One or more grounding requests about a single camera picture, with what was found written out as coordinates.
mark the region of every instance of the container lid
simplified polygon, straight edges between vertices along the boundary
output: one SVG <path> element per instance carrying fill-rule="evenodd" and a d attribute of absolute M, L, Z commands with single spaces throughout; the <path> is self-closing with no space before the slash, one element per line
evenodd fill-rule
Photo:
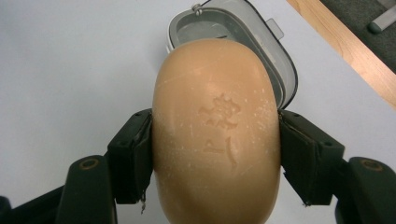
<path fill-rule="evenodd" d="M 171 20 L 169 49 L 202 38 L 225 38 L 247 46 L 268 72 L 277 108 L 285 108 L 297 91 L 297 73 L 276 38 L 283 34 L 278 28 L 273 31 L 248 1 L 210 0 L 194 5 Z"/>

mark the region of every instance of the soap bar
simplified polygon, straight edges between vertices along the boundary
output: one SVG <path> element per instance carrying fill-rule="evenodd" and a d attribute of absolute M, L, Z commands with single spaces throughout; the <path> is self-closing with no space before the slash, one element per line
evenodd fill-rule
<path fill-rule="evenodd" d="M 279 184 L 274 92 L 260 59 L 202 39 L 163 62 L 152 105 L 153 166 L 171 223 L 263 223 Z"/>

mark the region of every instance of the robotic hand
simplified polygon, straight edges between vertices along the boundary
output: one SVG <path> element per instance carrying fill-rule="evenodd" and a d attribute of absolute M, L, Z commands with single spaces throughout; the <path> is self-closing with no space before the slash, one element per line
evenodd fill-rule
<path fill-rule="evenodd" d="M 366 158 L 342 159 L 344 146 L 304 117 L 279 110 L 281 163 L 304 204 L 329 205 L 337 223 L 394 223 L 396 174 Z M 74 162 L 66 183 L 11 209 L 0 197 L 0 223 L 117 223 L 117 203 L 143 203 L 152 174 L 151 110 L 134 114 L 105 156 Z"/>

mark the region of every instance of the white table surface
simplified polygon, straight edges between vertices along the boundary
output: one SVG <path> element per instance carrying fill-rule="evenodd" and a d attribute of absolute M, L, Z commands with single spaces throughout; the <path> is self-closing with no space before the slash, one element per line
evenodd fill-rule
<path fill-rule="evenodd" d="M 151 107 L 168 22 L 196 0 L 0 1 L 0 195 L 12 206 L 61 186 L 68 166 L 103 155 L 134 113 Z M 286 1 L 252 1 L 285 33 L 299 89 L 288 110 L 363 156 L 396 169 L 396 113 Z M 267 223 L 335 223 L 334 205 L 305 208 L 282 177 Z M 119 223 L 167 223 L 155 179 L 147 210 Z"/>

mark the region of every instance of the gray soap dish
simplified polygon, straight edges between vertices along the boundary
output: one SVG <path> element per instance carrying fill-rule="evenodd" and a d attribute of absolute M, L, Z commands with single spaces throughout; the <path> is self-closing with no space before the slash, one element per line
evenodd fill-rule
<path fill-rule="evenodd" d="M 225 38 L 239 42 L 261 59 L 273 85 L 277 108 L 285 108 L 297 91 L 297 73 L 278 39 L 283 33 L 273 20 L 264 21 L 244 0 L 210 0 L 176 15 L 169 25 L 172 50 L 192 40 Z"/>

